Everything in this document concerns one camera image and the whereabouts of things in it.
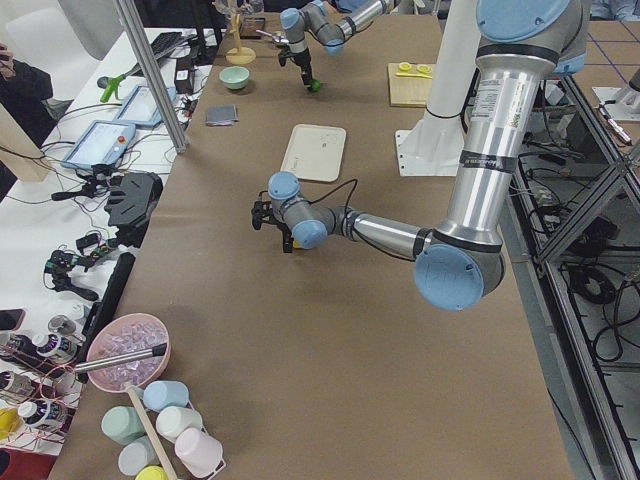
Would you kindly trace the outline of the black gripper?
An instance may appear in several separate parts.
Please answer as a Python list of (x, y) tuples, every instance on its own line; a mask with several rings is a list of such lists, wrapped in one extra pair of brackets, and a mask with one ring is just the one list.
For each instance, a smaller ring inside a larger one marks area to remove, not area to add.
[(270, 201), (256, 200), (251, 209), (252, 227), (259, 231), (263, 224), (276, 226), (282, 233), (282, 250), (293, 252), (293, 237), (289, 227), (275, 217)]
[(291, 61), (301, 70), (301, 79), (307, 90), (313, 87), (313, 74), (311, 73), (311, 55), (308, 48), (301, 52), (293, 52), (289, 47), (284, 47), (278, 54), (278, 62), (284, 67), (288, 61)]

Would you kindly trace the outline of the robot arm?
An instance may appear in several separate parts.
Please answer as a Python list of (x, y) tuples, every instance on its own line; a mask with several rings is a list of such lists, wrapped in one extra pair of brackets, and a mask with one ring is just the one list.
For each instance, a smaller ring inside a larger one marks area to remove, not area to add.
[(481, 1), (476, 24), (480, 81), (445, 219), (421, 228), (306, 199), (298, 178), (274, 174), (255, 202), (255, 229), (276, 226), (283, 248), (312, 249), (332, 234), (362, 241), (414, 265), (421, 295), (463, 310), (501, 282), (505, 265), (497, 224), (518, 164), (538, 86), (578, 71), (586, 57), (586, 1)]
[(309, 32), (330, 55), (335, 55), (351, 37), (359, 33), (360, 27), (370, 25), (376, 17), (388, 13), (391, 8), (391, 1), (365, 1), (337, 23), (329, 21), (327, 8), (322, 1), (311, 1), (301, 9), (285, 9), (280, 13), (280, 23), (288, 43), (279, 52), (278, 62), (284, 67), (291, 60), (300, 68), (304, 87), (310, 92), (317, 92), (321, 82), (313, 78), (305, 34)]

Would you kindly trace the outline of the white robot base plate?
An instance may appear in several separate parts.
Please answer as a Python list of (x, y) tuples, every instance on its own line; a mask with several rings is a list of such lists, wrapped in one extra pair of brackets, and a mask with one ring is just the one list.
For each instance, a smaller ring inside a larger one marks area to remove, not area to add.
[(396, 159), (403, 177), (455, 177), (464, 145), (460, 127), (453, 131), (421, 129), (395, 132)]

